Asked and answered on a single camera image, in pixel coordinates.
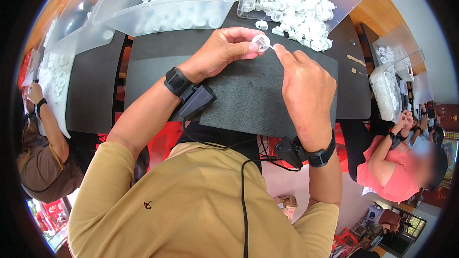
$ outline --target wall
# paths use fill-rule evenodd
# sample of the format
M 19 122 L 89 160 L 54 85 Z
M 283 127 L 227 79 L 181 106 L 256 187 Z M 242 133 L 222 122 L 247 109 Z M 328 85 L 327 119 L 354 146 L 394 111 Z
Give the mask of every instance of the wall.
M 437 104 L 458 104 L 453 60 L 443 32 L 426 0 L 392 0 L 424 51 L 429 83 Z
M 416 209 L 413 210 L 413 214 L 424 219 L 428 222 L 422 231 L 421 235 L 416 240 L 416 243 L 412 244 L 408 251 L 405 253 L 403 258 L 412 258 L 416 256 L 416 253 L 422 248 L 426 240 L 429 238 L 430 233 L 433 231 L 435 224 L 437 223 L 438 217 L 441 213 L 441 208 L 432 206 L 430 204 L 421 203 Z M 394 258 L 390 253 L 386 253 L 383 258 Z

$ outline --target black cable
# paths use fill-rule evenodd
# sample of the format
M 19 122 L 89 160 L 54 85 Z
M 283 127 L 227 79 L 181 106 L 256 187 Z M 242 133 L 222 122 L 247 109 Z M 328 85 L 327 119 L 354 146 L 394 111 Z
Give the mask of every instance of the black cable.
M 230 148 L 232 148 L 232 147 L 234 147 L 234 146 L 237 146 L 237 145 L 239 145 L 239 144 L 248 142 L 248 141 L 250 141 L 250 140 L 253 140 L 253 139 L 245 140 L 245 141 L 242 141 L 242 142 L 238 142 L 237 144 L 234 144 L 234 145 L 232 145 L 232 146 L 219 146 L 219 145 L 215 145 L 215 144 L 203 142 L 203 141 L 200 141 L 200 140 L 195 140 L 194 138 L 192 138 L 192 137 L 186 132 L 185 122 L 186 122 L 186 118 L 183 119 L 183 133 L 186 134 L 191 140 L 194 140 L 195 142 L 201 143 L 201 144 L 206 145 L 206 146 L 215 146 L 215 147 L 218 147 L 218 148 L 221 148 L 221 149 L 225 150 L 225 149 L 230 149 Z M 243 213 L 243 215 L 244 215 L 244 258 L 248 258 L 248 255 L 249 255 L 249 223 L 248 223 L 248 218 L 247 218 L 246 201 L 245 201 L 245 199 L 244 199 L 244 189 L 245 189 L 244 166 L 245 166 L 247 163 L 249 163 L 249 162 L 256 162 L 256 161 L 262 162 L 262 161 L 268 161 L 268 162 L 270 162 L 270 163 L 272 163 L 272 164 L 275 164 L 275 165 L 277 165 L 278 167 L 281 167 L 281 168 L 286 169 L 286 170 L 288 170 L 288 171 L 300 171 L 300 170 L 301 170 L 301 169 L 288 169 L 288 168 L 284 167 L 283 165 L 280 165 L 280 164 L 275 163 L 275 161 L 279 161 L 280 158 L 279 158 L 279 157 L 268 156 L 266 147 L 264 146 L 264 143 L 263 143 L 263 140 L 262 140 L 262 136 L 261 136 L 261 141 L 262 141 L 263 149 L 264 149 L 264 152 L 265 152 L 266 156 L 262 156 L 261 159 L 249 159 L 249 160 L 246 160 L 246 161 L 242 164 L 242 166 L 241 166 L 241 168 L 240 168 L 240 179 L 241 179 L 240 201 L 241 201 L 241 203 L 242 203 L 242 213 Z

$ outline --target plastic stool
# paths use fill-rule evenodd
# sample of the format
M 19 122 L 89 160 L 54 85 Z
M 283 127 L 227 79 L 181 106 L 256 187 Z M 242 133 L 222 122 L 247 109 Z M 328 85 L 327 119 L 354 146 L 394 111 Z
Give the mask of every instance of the plastic stool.
M 371 221 L 373 223 L 376 223 L 376 220 L 378 219 L 379 214 L 381 214 L 383 210 L 384 208 L 382 208 L 382 206 L 380 206 L 377 203 L 370 205 L 368 207 L 368 214 L 365 217 L 365 221 L 366 222 Z
M 347 243 L 349 238 L 352 239 L 352 244 Z M 357 238 L 355 238 L 355 236 L 347 229 L 347 227 L 344 227 L 344 232 L 342 234 L 335 235 L 335 241 L 338 242 L 338 244 L 340 245 L 348 244 L 349 246 L 356 246 L 358 243 Z

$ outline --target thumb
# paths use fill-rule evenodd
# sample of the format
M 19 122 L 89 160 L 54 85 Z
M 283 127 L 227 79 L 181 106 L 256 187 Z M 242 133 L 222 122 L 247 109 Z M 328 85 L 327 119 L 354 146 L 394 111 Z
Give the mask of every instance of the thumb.
M 298 63 L 295 57 L 281 44 L 274 44 L 273 47 L 278 59 L 280 60 L 280 63 L 282 66 L 284 66 L 284 68 L 289 68 L 290 65 Z
M 231 57 L 258 52 L 258 45 L 251 42 L 230 44 L 228 53 Z

